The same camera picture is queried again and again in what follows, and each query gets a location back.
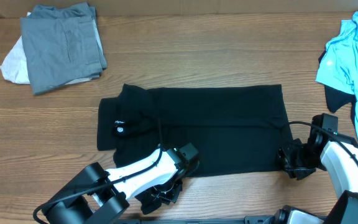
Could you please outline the black t-shirt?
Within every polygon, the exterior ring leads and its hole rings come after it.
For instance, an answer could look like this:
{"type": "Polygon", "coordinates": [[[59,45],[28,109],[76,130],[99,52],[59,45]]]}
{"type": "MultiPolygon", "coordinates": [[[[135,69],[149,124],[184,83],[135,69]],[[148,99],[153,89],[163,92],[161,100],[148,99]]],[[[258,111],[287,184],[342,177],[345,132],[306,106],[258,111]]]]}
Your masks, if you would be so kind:
{"type": "Polygon", "coordinates": [[[124,85],[98,111],[97,148],[117,167],[159,144],[199,152],[194,177],[279,170],[277,151],[293,139],[280,85],[154,88],[124,85]]]}

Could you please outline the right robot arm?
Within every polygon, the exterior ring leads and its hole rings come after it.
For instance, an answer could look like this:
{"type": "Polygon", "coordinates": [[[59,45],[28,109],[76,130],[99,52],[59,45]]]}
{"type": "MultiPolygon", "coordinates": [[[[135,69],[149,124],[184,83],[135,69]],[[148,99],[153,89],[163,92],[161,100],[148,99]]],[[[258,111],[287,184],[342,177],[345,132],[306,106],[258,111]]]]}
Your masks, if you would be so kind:
{"type": "Polygon", "coordinates": [[[337,202],[324,218],[286,205],[271,218],[271,223],[358,223],[358,143],[338,133],[338,118],[330,114],[314,116],[308,126],[311,129],[307,142],[296,139],[280,147],[277,162],[289,178],[296,180],[317,169],[328,172],[337,202]]]}

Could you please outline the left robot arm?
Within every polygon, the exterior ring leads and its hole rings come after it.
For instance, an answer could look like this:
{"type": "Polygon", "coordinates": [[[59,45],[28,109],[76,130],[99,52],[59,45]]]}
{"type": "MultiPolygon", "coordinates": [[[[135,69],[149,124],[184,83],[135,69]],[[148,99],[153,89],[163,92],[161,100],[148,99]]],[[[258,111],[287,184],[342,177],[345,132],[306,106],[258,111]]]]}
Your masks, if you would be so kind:
{"type": "Polygon", "coordinates": [[[48,202],[37,209],[49,223],[115,223],[129,207],[129,199],[142,199],[145,214],[161,204],[175,203],[185,177],[199,166],[192,144],[179,149],[158,147],[131,165],[103,169],[97,162],[86,166],[48,202]]]}

